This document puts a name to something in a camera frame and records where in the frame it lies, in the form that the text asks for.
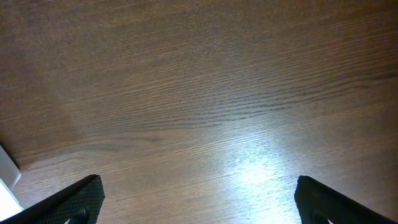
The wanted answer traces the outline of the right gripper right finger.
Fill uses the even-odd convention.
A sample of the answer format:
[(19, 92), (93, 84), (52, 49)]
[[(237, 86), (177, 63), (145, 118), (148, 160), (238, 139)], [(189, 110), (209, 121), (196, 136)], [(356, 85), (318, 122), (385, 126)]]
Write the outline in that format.
[(309, 176), (298, 177), (294, 199), (302, 224), (397, 224)]

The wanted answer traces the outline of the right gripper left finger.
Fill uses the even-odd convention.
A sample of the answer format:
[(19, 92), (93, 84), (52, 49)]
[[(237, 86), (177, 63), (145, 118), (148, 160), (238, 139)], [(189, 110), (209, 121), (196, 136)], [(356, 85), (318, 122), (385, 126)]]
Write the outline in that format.
[(2, 223), (96, 224), (104, 199), (101, 177), (91, 174)]

